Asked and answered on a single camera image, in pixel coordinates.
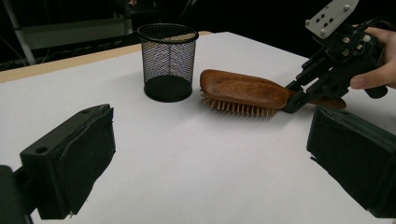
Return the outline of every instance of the white table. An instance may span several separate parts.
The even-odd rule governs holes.
[[[141,51],[0,84],[0,164],[78,111],[114,107],[116,154],[79,213],[78,224],[374,224],[306,150],[314,107],[251,118],[212,110],[200,96],[208,68],[286,86],[306,61],[231,33],[197,40],[193,93],[159,103],[143,92]],[[395,90],[373,100],[351,90],[346,110],[396,133]]]

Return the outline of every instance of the hairbrush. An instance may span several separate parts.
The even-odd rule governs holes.
[[[200,77],[201,96],[212,108],[253,116],[272,117],[282,109],[295,91],[275,82],[232,72],[206,69]],[[321,97],[309,102],[344,109],[342,99]]]

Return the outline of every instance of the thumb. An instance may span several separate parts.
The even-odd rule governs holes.
[[[390,75],[394,72],[392,69],[394,68],[390,66],[390,63],[387,63],[370,72],[354,76],[350,79],[350,87],[355,90],[363,90],[387,85],[394,81]]]

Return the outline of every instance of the fingernail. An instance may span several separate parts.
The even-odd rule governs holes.
[[[365,85],[364,78],[362,77],[353,77],[350,80],[350,87],[352,89],[362,89]]]

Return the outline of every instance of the black mesh pen holder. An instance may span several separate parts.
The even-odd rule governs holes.
[[[172,23],[140,26],[145,94],[160,102],[177,102],[192,93],[192,72],[198,33]]]

